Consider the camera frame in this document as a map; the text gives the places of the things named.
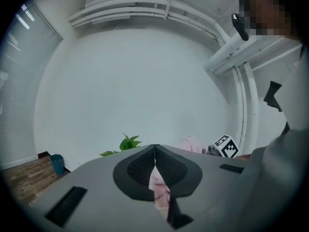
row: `white metal bracket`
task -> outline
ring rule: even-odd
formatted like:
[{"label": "white metal bracket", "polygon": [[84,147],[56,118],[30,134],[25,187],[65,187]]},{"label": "white metal bracket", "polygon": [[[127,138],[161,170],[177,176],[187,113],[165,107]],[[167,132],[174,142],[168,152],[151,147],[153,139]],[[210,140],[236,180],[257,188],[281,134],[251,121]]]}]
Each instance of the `white metal bracket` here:
[{"label": "white metal bracket", "polygon": [[171,0],[168,0],[168,4],[166,6],[166,10],[165,10],[165,14],[164,14],[164,20],[166,20],[168,18],[170,3],[171,3]]}]

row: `potted plant leaf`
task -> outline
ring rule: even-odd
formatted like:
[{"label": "potted plant leaf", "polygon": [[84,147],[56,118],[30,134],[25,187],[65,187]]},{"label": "potted plant leaf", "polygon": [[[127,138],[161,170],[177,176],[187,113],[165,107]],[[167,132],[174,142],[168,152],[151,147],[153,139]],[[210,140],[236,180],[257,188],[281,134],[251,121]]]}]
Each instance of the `potted plant leaf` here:
[{"label": "potted plant leaf", "polygon": [[134,137],[131,137],[131,138],[129,138],[125,134],[124,134],[124,136],[125,136],[124,140],[119,145],[120,151],[106,151],[106,152],[100,154],[100,156],[105,157],[105,156],[109,156],[109,155],[112,155],[112,154],[116,154],[116,153],[124,151],[124,150],[139,147],[138,144],[140,144],[141,141],[135,141],[135,139],[137,139],[139,136],[134,136]]}]

